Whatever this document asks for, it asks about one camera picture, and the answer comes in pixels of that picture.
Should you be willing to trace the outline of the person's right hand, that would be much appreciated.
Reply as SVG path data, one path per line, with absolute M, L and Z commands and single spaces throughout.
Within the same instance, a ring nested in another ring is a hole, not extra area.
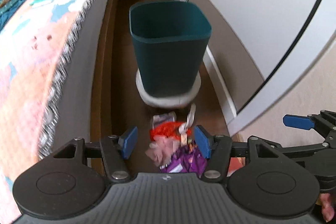
M 319 200 L 322 206 L 322 216 L 326 222 L 330 222 L 335 215 L 334 203 L 335 197 L 329 193 L 320 194 Z

